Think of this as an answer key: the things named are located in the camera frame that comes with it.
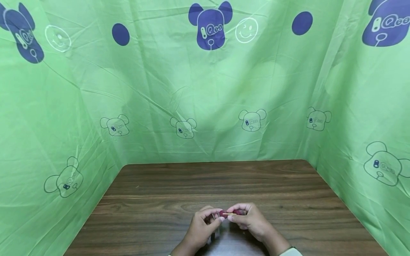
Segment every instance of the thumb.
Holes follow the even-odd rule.
[[[219,217],[217,218],[214,222],[208,225],[208,228],[210,229],[211,233],[215,232],[215,230],[222,224],[222,222],[225,220],[224,217]]]
[[[245,216],[243,216],[243,215],[229,215],[228,220],[230,222],[233,222],[233,223],[236,223],[236,224],[242,224],[244,226],[249,225],[249,220],[248,220],[246,215]]]

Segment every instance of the blue dot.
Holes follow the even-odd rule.
[[[304,11],[299,13],[292,23],[292,31],[295,35],[301,36],[309,31],[313,23],[313,16],[310,12]]]
[[[130,33],[121,23],[117,23],[112,27],[112,37],[121,46],[125,46],[130,42]]]

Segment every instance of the white sleeve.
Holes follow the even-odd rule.
[[[279,256],[303,256],[296,248],[290,248]]]

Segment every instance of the wood grain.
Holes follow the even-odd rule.
[[[254,202],[304,256],[387,255],[302,160],[125,166],[65,256],[163,256],[194,212]],[[225,221],[202,256],[267,255]]]

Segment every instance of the cartoon bear print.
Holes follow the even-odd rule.
[[[224,26],[232,20],[233,10],[229,2],[223,2],[218,9],[204,10],[199,4],[189,8],[189,22],[198,27],[196,42],[204,50],[219,49],[225,43]]]
[[[117,118],[101,118],[100,125],[102,128],[108,128],[108,132],[111,136],[124,136],[130,133],[127,128],[127,124],[130,121],[125,115],[119,115]]]
[[[256,112],[242,110],[238,118],[243,120],[242,129],[245,131],[258,131],[261,128],[260,121],[266,118],[266,111],[263,109],[259,109]]]
[[[33,31],[36,25],[27,8],[19,3],[16,11],[6,9],[0,3],[0,12],[2,13],[0,27],[11,32],[20,55],[30,63],[40,63],[44,59],[44,52],[34,37]]]
[[[372,0],[369,15],[372,18],[362,35],[365,45],[392,46],[407,36],[410,26],[410,1]]]
[[[366,147],[366,152],[371,156],[364,163],[364,170],[381,183],[396,186],[399,177],[410,178],[410,160],[398,159],[387,152],[383,142],[375,141]]]
[[[78,171],[78,160],[71,156],[67,160],[67,167],[60,173],[60,175],[53,175],[44,182],[44,191],[53,193],[60,192],[61,197],[69,197],[81,186],[83,181],[82,174]]]
[[[332,113],[330,111],[319,111],[313,107],[307,109],[307,125],[309,129],[316,131],[323,131],[325,129],[325,123],[329,123],[332,119]]]
[[[194,137],[193,129],[196,128],[196,122],[194,119],[189,118],[186,121],[179,121],[177,118],[173,117],[169,122],[175,127],[175,133],[178,137],[183,139],[192,139]]]

